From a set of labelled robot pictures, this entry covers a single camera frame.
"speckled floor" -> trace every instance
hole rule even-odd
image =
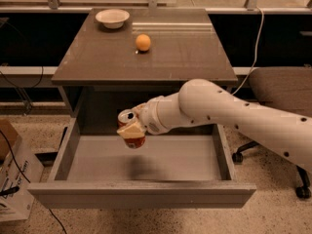
[[[8,118],[33,152],[57,149],[66,115],[1,115]],[[248,142],[225,129],[231,150]],[[46,167],[43,180],[51,167]],[[236,165],[239,181],[255,183],[257,190],[242,209],[187,210],[54,210],[67,233],[312,233],[312,200],[296,198],[300,179],[294,165],[263,147],[245,154]],[[1,234],[63,233],[37,201],[24,221],[0,223]]]

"bowl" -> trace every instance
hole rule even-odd
[[[124,25],[130,14],[124,10],[110,9],[96,14],[96,20],[102,22],[107,28],[115,29]]]

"open drawer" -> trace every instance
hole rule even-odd
[[[83,88],[48,181],[29,192],[47,208],[242,207],[255,185],[236,180],[222,126],[147,136],[139,149],[117,136],[121,110],[172,92],[151,91]]]

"table top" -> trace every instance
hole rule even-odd
[[[119,29],[97,22],[99,11],[87,16],[52,79],[54,84],[237,81],[204,9],[127,9],[130,18]],[[151,38],[146,53],[137,52],[140,33]]]

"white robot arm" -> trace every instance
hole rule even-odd
[[[312,173],[312,118],[233,97],[218,85],[195,79],[179,93],[156,97],[118,116],[118,134],[141,139],[173,128],[220,124],[238,132]]]

